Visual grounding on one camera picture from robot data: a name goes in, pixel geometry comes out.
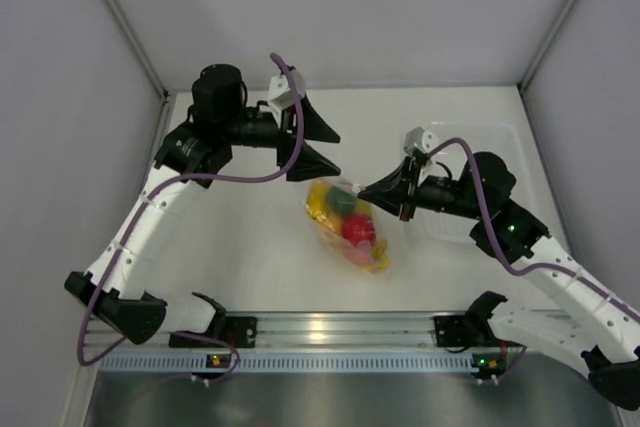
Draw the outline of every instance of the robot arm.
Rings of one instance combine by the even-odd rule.
[[[403,221],[411,220],[416,208],[478,220],[484,217],[470,232],[476,245],[511,274],[536,285],[577,323],[528,312],[499,294],[486,292],[464,316],[439,330],[449,338],[465,339],[466,345],[491,345],[502,339],[535,348],[585,375],[614,404],[638,409],[638,312],[576,262],[540,220],[510,199],[516,179],[495,154],[474,154],[465,146],[475,165],[467,162],[459,179],[425,175],[434,165],[431,149],[437,144],[431,132],[409,132],[407,156],[400,167],[366,187],[359,197]]]
[[[340,137],[311,107],[302,76],[293,67],[289,74],[302,101],[304,138],[339,142]],[[282,75],[272,81],[271,112],[261,111],[261,103],[246,106],[240,71],[230,65],[204,69],[192,93],[188,119],[165,137],[146,184],[114,240],[85,272],[72,272],[65,282],[67,291],[134,344],[176,331],[219,338],[225,317],[221,305],[197,293],[152,294],[146,289],[147,281],[182,218],[211,185],[212,177],[205,179],[201,174],[217,174],[231,160],[232,145],[275,149],[276,163],[282,167],[296,144],[294,98]],[[303,142],[286,178],[303,181],[339,173],[338,167]]]

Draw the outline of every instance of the white wall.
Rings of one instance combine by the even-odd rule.
[[[563,0],[121,0],[169,88],[238,65],[264,88],[268,54],[313,86],[516,83]]]
[[[581,0],[528,104],[576,256],[640,308],[640,0]]]
[[[159,112],[100,0],[0,0],[3,426],[51,425],[81,308],[63,289],[115,232]]]

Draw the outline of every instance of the purple cable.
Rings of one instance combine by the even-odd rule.
[[[446,149],[452,144],[458,144],[460,147],[462,147],[465,155],[467,156],[467,160],[469,161],[469,166],[471,167],[471,176],[473,177],[473,185],[475,187],[476,196],[478,198],[478,205],[480,207],[480,216],[482,217],[482,223],[484,224],[484,228],[487,231],[487,237],[489,238],[489,243],[491,244],[491,248],[493,249],[493,252],[496,255],[496,259],[498,259],[498,262],[502,264],[505,270],[509,272],[511,275],[514,275],[516,277],[522,277],[538,269],[550,269],[550,270],[554,270],[556,272],[560,272],[562,274],[568,275],[569,277],[577,277],[577,274],[575,274],[571,269],[564,267],[562,265],[555,265],[547,262],[538,262],[536,264],[531,264],[520,270],[514,269],[511,266],[511,264],[505,257],[504,252],[500,247],[500,242],[498,241],[498,238],[496,237],[496,233],[493,230],[493,225],[491,224],[491,216],[489,215],[489,207],[487,206],[487,200],[484,196],[484,189],[482,187],[482,179],[480,178],[480,171],[478,169],[478,164],[476,163],[476,159],[473,156],[473,151],[471,150],[471,147],[469,147],[469,144],[467,144],[463,139],[460,139],[458,137],[453,137],[449,140],[444,141],[438,147],[433,149],[431,152],[429,152],[429,155],[434,156],[435,154]],[[602,289],[598,285],[594,284],[589,279],[585,279],[584,277],[577,277],[577,280],[578,282],[584,284],[593,292],[598,294],[603,299],[609,298],[609,292]],[[628,307],[626,304],[624,304],[623,302],[620,302],[618,299],[615,299],[615,298],[610,298],[609,302],[618,310],[620,310],[623,314],[629,316],[636,322],[640,323],[640,315],[636,314],[633,311],[633,309]]]
[[[516,358],[513,359],[513,361],[509,364],[507,369],[502,373],[502,375],[498,376],[498,381],[504,380],[505,378],[507,378],[508,376],[510,376],[513,373],[513,371],[516,369],[516,367],[524,359],[524,354],[526,354],[526,352],[527,352],[527,347],[523,346],[522,350],[520,352],[518,352],[518,355],[516,355]]]
[[[228,370],[226,370],[222,375],[220,375],[220,377],[216,377],[214,379],[207,379],[206,380],[206,382],[208,382],[207,385],[219,384],[220,382],[224,382],[225,380],[227,380],[231,376],[233,371],[238,368],[238,365],[240,365],[240,353],[238,352],[238,350],[235,347],[233,347],[232,345],[229,345],[226,342],[223,342],[223,341],[218,340],[218,339],[211,339],[209,337],[205,337],[204,335],[192,334],[191,332],[174,332],[174,335],[179,335],[180,337],[184,337],[185,339],[198,340],[200,342],[208,342],[210,344],[214,344],[214,345],[218,345],[220,347],[224,347],[225,349],[229,350],[231,352],[231,354],[233,355],[234,362],[233,362],[233,364],[231,364],[231,367],[229,367]],[[112,412],[107,417],[109,419],[112,419],[114,417],[118,417],[119,415],[123,414],[127,409],[129,409],[132,404],[138,402],[142,397],[148,395],[150,392],[153,392],[158,387],[160,387],[160,386],[162,386],[164,384],[167,384],[167,383],[172,382],[174,380],[186,380],[186,379],[191,379],[191,378],[192,378],[192,374],[191,373],[188,373],[188,374],[186,374],[186,373],[185,374],[175,374],[175,375],[170,375],[169,377],[163,377],[162,379],[158,380],[157,382],[154,382],[153,384],[151,384],[151,385],[145,387],[144,389],[142,389],[140,392],[136,393],[123,407],[119,408],[115,412]]]
[[[289,84],[291,93],[293,94],[293,100],[295,104],[296,120],[297,120],[296,142],[293,147],[293,152],[291,154],[291,157],[289,158],[287,163],[284,164],[282,168],[277,172],[274,172],[273,174],[265,175],[263,177],[236,177],[232,175],[204,174],[204,173],[178,175],[176,177],[172,177],[168,180],[165,180],[164,182],[159,184],[155,189],[153,189],[147,196],[149,200],[153,200],[164,188],[176,182],[182,182],[186,180],[222,180],[226,182],[237,182],[242,184],[259,184],[262,182],[269,182],[271,180],[275,180],[278,177],[282,177],[289,170],[291,170],[293,165],[296,163],[296,160],[298,160],[298,156],[302,151],[302,143],[304,141],[304,118],[302,115],[302,102],[300,99],[300,94],[296,89],[296,84],[295,84],[295,81],[293,80],[293,76],[291,75],[291,71],[289,70],[289,67],[287,66],[285,61],[282,60],[282,57],[280,57],[276,53],[272,53],[270,55],[270,58],[278,66],[282,74],[287,79],[287,83]],[[122,238],[120,239],[120,242],[119,242],[121,246],[124,247],[127,241],[129,240],[129,238],[131,237],[131,234],[133,233],[133,230],[138,224],[138,222],[140,221],[142,214],[147,208],[147,205],[148,205],[147,203],[142,203],[140,207],[138,207],[138,210],[136,210],[135,214],[131,218],[131,222],[129,222],[129,225],[127,226],[124,233],[122,234]],[[99,360],[102,360],[106,355],[108,355],[111,351],[113,351],[113,349],[118,347],[120,344],[122,344],[122,342],[126,340],[123,337],[115,341],[113,344],[107,347],[103,352],[96,355],[92,359],[87,360],[84,358],[85,337],[87,335],[89,320],[91,319],[93,309],[95,308],[96,303],[98,301],[98,296],[100,292],[102,292],[102,288],[106,284],[107,280],[109,279],[109,276],[111,275],[111,273],[113,272],[113,269],[118,263],[118,259],[120,258],[120,253],[121,253],[121,250],[117,249],[113,254],[113,257],[111,257],[111,260],[109,261],[109,264],[107,264],[107,268],[105,269],[104,274],[102,274],[102,277],[98,281],[98,284],[96,285],[96,288],[94,289],[93,294],[89,299],[89,303],[87,304],[87,309],[85,310],[84,316],[82,317],[82,322],[80,324],[80,333],[78,334],[78,342],[76,344],[76,357],[78,358],[78,363],[83,367],[95,364]],[[203,337],[203,339],[206,339],[204,340],[204,342],[211,342],[211,343],[214,343],[212,341],[215,340],[215,339],[208,339],[207,337]]]

